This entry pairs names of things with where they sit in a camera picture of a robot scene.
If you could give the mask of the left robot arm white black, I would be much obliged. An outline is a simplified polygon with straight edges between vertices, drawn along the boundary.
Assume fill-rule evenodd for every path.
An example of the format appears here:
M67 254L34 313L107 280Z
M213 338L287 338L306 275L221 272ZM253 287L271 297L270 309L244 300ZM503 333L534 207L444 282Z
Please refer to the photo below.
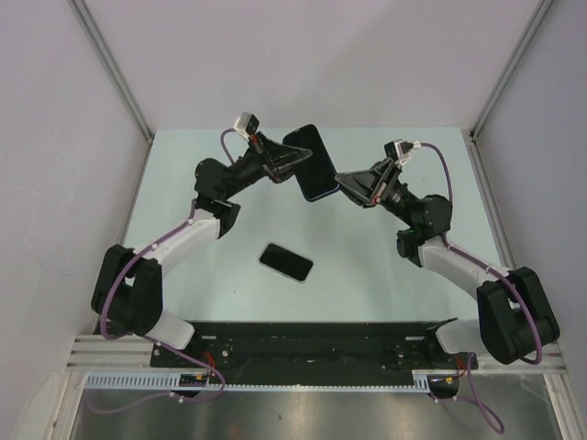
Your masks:
M308 148L277 143L261 132L244 138L248 147L234 163L207 158L195 167L196 196L181 224L143 247L114 245L106 251L91 300L105 339L116 339L107 329L114 323L124 336L142 336L171 347L172 357L183 366L201 359L203 345L194 338L194 326L163 304L166 275L230 231L240 211L231 197L263 178L274 183L288 180L313 155Z

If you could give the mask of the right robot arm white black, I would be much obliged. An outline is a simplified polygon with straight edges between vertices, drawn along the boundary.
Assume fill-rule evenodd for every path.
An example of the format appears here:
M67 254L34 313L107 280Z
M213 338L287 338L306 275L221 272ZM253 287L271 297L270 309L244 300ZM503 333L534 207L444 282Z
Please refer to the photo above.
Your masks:
M477 303L477 318L451 318L434 328L434 338L423 344L425 361L444 368L457 353L472 352L504 365L517 360L539 364L543 348L559 339L560 328L538 275L528 267L492 265L449 242L449 199L414 195L400 182L401 172L385 159L335 180L356 205L380 206L406 224L396 235L402 258L450 281Z

